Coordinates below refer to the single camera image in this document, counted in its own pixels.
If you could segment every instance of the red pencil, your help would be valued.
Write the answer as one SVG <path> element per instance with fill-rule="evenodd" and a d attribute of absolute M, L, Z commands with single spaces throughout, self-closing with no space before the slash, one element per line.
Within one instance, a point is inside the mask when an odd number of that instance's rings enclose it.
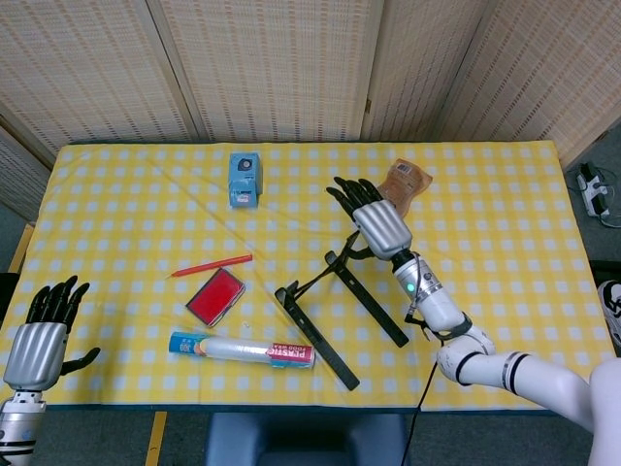
<path fill-rule="evenodd" d="M 216 262 L 210 262 L 209 264 L 196 265 L 187 269 L 177 270 L 171 274 L 171 277 L 183 277 L 184 275 L 195 274 L 197 272 L 203 272 L 204 270 L 217 269 L 218 267 L 225 267 L 233 264 L 242 264 L 244 262 L 249 262 L 250 260 L 252 260 L 252 254 L 216 260 Z"/>

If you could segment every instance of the cable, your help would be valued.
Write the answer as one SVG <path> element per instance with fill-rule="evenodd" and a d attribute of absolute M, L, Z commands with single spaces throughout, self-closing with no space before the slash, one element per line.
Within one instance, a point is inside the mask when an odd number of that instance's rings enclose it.
<path fill-rule="evenodd" d="M 599 219 L 600 219 L 600 223 L 601 223 L 603 226 L 606 226 L 606 227 L 608 227 L 608 228 L 621 228 L 621 225 L 613 225 L 612 223 L 608 223 L 607 221 L 605 221 L 605 220 L 602 218 L 602 216 L 599 216 Z"/>
<path fill-rule="evenodd" d="M 574 168 L 573 170 L 569 170 L 569 172 L 567 172 L 568 175 L 571 175 L 571 178 L 573 178 L 575 180 L 575 176 L 573 175 L 573 173 L 577 172 L 578 170 L 580 170 L 579 168 Z M 569 180 L 565 181 L 565 184 L 567 185 L 567 189 L 569 191 L 572 192 L 584 192 L 586 191 L 586 187 L 584 189 L 580 189 L 579 187 L 571 187 L 568 183 Z"/>
<path fill-rule="evenodd" d="M 414 306 L 416 306 L 416 302 L 418 301 L 418 293 L 420 292 L 420 276 L 422 275 L 420 273 L 420 254 L 417 252 L 416 253 L 416 270 L 418 277 L 416 277 L 416 295 L 414 296 Z"/>
<path fill-rule="evenodd" d="M 431 380 L 434 378 L 434 374 L 436 373 L 437 367 L 438 367 L 438 361 L 434 363 L 434 367 L 431 369 L 431 372 L 429 373 L 429 378 L 427 379 L 427 384 L 425 385 L 423 394 L 420 397 L 420 401 L 418 402 L 418 405 L 416 405 L 416 409 L 414 410 L 414 417 L 411 419 L 411 425 L 409 426 L 409 435 L 408 435 L 408 441 L 406 442 L 406 449 L 404 450 L 404 456 L 401 458 L 401 466 L 404 466 L 406 464 L 406 459 L 408 458 L 409 444 L 411 444 L 411 439 L 414 436 L 414 426 L 416 425 L 416 418 L 418 417 L 418 414 L 420 413 L 420 409 L 423 406 L 423 401 L 425 401 L 425 396 L 427 396 L 427 392 L 429 391 L 429 387 L 431 386 Z"/>
<path fill-rule="evenodd" d="M 604 168 L 604 167 L 595 167 L 595 168 L 598 169 L 601 172 L 608 172 L 610 175 L 612 175 L 612 177 L 614 178 L 613 183 L 616 184 L 618 182 L 619 179 L 617 177 L 617 174 L 614 173 L 612 170 L 608 170 L 607 168 Z"/>
<path fill-rule="evenodd" d="M 614 202 L 614 196 L 616 196 L 617 191 L 614 190 L 614 186 L 613 185 L 609 185 L 608 189 L 610 189 L 612 191 L 612 197 L 610 198 L 610 205 L 612 205 L 612 203 Z"/>

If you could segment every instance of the yellow checkered tablecloth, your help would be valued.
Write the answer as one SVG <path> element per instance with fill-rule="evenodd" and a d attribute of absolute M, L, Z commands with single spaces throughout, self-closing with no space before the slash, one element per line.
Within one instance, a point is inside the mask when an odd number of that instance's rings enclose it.
<path fill-rule="evenodd" d="M 257 210 L 228 206 L 229 153 L 258 150 Z M 17 327 L 45 284 L 90 282 L 67 357 L 102 353 L 62 378 L 55 404 L 327 405 L 411 407 L 438 342 L 403 323 L 408 302 L 376 259 L 350 262 L 410 337 L 398 349 L 336 277 L 301 300 L 361 380 L 347 391 L 325 362 L 313 369 L 168 353 L 176 330 L 207 328 L 185 307 L 212 272 L 179 268 L 251 251 L 230 270 L 246 284 L 218 335 L 304 343 L 274 291 L 323 270 L 353 225 L 325 193 L 332 177 L 380 183 L 402 157 L 434 176 L 406 218 L 446 289 L 498 351 L 525 350 L 582 376 L 612 357 L 587 257 L 551 142 L 459 144 L 217 144 L 69 146 L 58 155 L 21 279 L 0 337 L 6 364 Z M 426 409 L 511 409 L 532 404 L 499 389 L 435 377 Z"/>

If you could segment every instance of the plastic food wrap roll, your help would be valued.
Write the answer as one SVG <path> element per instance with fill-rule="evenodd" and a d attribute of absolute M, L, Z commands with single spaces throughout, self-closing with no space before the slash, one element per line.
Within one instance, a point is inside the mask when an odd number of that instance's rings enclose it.
<path fill-rule="evenodd" d="M 312 367 L 314 362 L 314 348 L 305 345 L 264 343 L 182 332 L 171 335 L 168 351 L 217 359 L 263 362 L 275 367 Z"/>

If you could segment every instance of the floor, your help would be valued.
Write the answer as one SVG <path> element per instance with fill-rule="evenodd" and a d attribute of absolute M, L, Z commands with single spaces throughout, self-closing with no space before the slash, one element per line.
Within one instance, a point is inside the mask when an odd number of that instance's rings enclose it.
<path fill-rule="evenodd" d="M 621 126 L 581 157 L 621 177 Z M 573 173 L 566 175 L 575 186 Z M 621 260 L 621 230 L 602 227 L 584 214 L 579 192 L 572 205 L 590 259 Z M 621 215 L 620 199 L 612 207 Z M 0 272 L 5 272 L 25 222 L 0 205 Z M 210 416 L 168 413 L 159 455 L 162 466 L 202 464 Z M 64 466 L 145 464 L 153 413 L 147 411 L 50 411 L 37 443 L 34 464 Z M 584 465 L 592 437 L 552 415 L 423 414 L 417 422 L 410 457 L 414 465 Z"/>

